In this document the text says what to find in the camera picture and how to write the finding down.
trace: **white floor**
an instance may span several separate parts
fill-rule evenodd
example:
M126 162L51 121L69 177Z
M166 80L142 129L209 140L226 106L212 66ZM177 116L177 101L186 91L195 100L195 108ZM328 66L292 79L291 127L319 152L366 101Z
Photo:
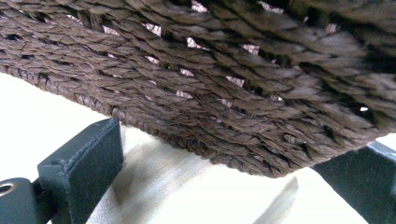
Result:
M0 102L0 180L35 180L37 164L105 119L2 74ZM246 175L137 129L123 131L124 168L89 223L365 223L311 169L279 179Z

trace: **woven wicker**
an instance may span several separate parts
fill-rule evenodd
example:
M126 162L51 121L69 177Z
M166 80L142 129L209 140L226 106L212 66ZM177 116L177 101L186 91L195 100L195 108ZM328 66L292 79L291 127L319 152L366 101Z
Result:
M0 71L279 177L396 132L396 2L0 0Z

